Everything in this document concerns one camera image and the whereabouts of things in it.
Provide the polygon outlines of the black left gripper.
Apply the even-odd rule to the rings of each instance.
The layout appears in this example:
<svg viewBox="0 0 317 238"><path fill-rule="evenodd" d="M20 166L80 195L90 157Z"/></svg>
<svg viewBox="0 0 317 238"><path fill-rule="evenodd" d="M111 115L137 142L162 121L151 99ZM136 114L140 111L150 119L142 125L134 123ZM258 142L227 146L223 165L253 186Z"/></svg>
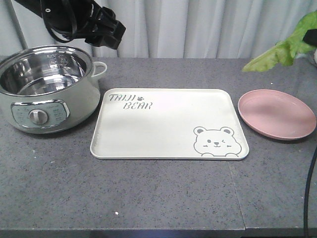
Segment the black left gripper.
<svg viewBox="0 0 317 238"><path fill-rule="evenodd" d="M125 26L115 13L94 0L18 0L43 19L49 34L59 42L85 39L94 47L117 49Z"/></svg>

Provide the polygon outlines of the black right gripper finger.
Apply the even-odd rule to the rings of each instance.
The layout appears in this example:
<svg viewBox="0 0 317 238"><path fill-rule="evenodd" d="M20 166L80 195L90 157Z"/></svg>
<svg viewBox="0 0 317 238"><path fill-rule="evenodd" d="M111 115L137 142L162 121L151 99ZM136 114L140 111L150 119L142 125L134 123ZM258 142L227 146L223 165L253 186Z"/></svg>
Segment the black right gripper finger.
<svg viewBox="0 0 317 238"><path fill-rule="evenodd" d="M304 37L303 41L313 47L317 47L317 29L308 30Z"/></svg>

